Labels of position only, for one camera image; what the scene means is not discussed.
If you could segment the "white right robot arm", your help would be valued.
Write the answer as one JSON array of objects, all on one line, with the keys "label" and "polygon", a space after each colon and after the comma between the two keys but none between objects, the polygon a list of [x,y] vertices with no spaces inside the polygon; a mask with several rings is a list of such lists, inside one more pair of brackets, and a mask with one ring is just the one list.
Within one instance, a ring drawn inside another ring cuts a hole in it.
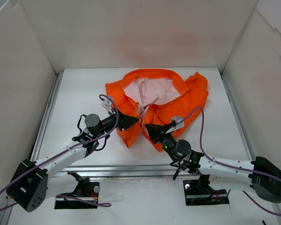
[{"label": "white right robot arm", "polygon": [[211,190],[236,189],[253,192],[259,198],[281,203],[281,170],[264,157],[254,160],[228,160],[208,156],[192,150],[187,140],[175,140],[173,123],[147,124],[146,129],[153,143],[161,144],[177,168],[174,178],[181,171],[199,175],[198,188],[203,193]]}]

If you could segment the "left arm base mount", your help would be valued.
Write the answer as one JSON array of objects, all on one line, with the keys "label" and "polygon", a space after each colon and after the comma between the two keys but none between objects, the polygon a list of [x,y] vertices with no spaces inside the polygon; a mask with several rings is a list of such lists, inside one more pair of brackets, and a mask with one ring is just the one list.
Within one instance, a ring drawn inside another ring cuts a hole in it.
[{"label": "left arm base mount", "polygon": [[75,178],[78,181],[78,185],[73,192],[62,193],[62,195],[76,197],[78,199],[90,202],[91,204],[80,202],[71,198],[57,197],[55,200],[55,210],[82,210],[82,209],[97,209],[98,206],[94,205],[98,203],[99,196],[99,182],[90,181],[89,178],[84,178],[76,172],[68,172],[68,175]]}]

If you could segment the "orange jacket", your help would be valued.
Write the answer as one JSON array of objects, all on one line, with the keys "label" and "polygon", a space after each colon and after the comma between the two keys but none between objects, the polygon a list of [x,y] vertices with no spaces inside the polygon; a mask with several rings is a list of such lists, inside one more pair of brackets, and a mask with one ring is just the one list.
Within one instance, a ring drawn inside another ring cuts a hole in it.
[{"label": "orange jacket", "polygon": [[208,80],[196,72],[184,80],[178,73],[161,68],[137,69],[121,80],[106,83],[106,94],[113,98],[120,112],[139,118],[139,122],[125,131],[118,131],[124,144],[130,148],[141,131],[141,122],[166,125],[171,118],[182,116],[185,126],[173,132],[175,138],[200,114],[208,97]]}]

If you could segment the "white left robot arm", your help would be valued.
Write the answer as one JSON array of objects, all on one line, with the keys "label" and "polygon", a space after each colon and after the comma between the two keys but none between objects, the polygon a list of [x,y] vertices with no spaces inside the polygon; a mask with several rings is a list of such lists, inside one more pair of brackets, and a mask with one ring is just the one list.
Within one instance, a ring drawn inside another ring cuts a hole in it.
[{"label": "white left robot arm", "polygon": [[16,169],[7,194],[27,212],[36,210],[42,202],[52,196],[61,196],[75,201],[85,193],[89,193],[93,184],[76,172],[67,175],[56,175],[72,163],[100,151],[99,138],[108,139],[113,129],[124,131],[139,119],[119,112],[110,113],[103,120],[96,114],[82,115],[86,127],[80,129],[78,136],[55,156],[45,157],[37,161],[23,160]]}]

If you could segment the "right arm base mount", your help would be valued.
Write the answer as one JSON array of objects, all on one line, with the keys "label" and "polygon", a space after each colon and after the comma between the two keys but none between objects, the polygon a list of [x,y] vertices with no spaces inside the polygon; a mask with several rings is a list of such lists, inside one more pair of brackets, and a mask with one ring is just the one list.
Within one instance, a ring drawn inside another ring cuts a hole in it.
[{"label": "right arm base mount", "polygon": [[226,189],[210,187],[209,175],[200,175],[197,178],[183,180],[186,206],[212,206],[229,204]]}]

